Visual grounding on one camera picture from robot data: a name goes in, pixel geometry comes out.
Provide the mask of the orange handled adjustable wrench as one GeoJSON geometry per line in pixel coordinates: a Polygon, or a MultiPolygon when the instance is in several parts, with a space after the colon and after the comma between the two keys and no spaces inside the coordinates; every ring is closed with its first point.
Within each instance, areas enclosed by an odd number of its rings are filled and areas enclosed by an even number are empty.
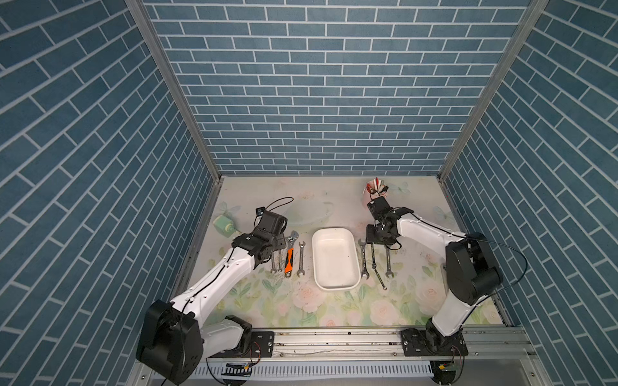
{"type": "Polygon", "coordinates": [[[299,238],[299,233],[292,231],[291,235],[286,238],[286,263],[284,267],[284,276],[290,278],[293,272],[294,261],[294,245],[299,238]]]}

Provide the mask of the thin silver combination wrench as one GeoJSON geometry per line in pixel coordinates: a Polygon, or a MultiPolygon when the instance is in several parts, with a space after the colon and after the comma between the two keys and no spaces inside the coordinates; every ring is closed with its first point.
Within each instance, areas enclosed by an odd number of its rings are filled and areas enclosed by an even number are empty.
{"type": "Polygon", "coordinates": [[[285,247],[283,249],[278,250],[278,271],[280,273],[284,272],[284,252],[285,252],[285,247]]]}

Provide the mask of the large silver open-end wrench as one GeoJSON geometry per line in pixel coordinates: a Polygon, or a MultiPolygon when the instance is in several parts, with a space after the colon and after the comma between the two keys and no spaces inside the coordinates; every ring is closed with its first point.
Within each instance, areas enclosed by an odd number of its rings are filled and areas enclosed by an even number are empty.
{"type": "Polygon", "coordinates": [[[367,262],[366,262],[366,242],[363,241],[362,239],[359,239],[358,240],[358,245],[359,245],[360,251],[361,251],[361,272],[360,272],[360,275],[364,279],[369,279],[370,278],[370,273],[368,272],[367,262]]]}

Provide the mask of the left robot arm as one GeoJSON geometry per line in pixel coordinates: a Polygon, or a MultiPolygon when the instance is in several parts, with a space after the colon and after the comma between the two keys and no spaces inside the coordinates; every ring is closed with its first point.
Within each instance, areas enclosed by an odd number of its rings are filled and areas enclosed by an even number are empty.
{"type": "Polygon", "coordinates": [[[153,302],[144,315],[136,349],[138,362],[180,385],[203,358],[221,352],[248,353],[250,323],[233,315],[212,325],[206,321],[239,281],[283,248],[286,226],[286,217],[263,212],[253,231],[234,238],[230,249],[196,284],[169,302],[153,302]]]}

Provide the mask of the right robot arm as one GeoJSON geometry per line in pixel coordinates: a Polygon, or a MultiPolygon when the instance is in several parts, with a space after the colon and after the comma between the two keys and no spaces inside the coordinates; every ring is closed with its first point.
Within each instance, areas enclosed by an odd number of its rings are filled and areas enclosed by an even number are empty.
{"type": "Polygon", "coordinates": [[[466,356],[463,325],[481,302],[502,284],[502,274],[489,241],[481,233],[458,234],[415,215],[407,207],[391,207],[378,196],[367,204],[374,224],[367,241],[391,247],[402,237],[438,254],[445,268],[447,296],[424,328],[401,331],[406,356],[466,356]]]}

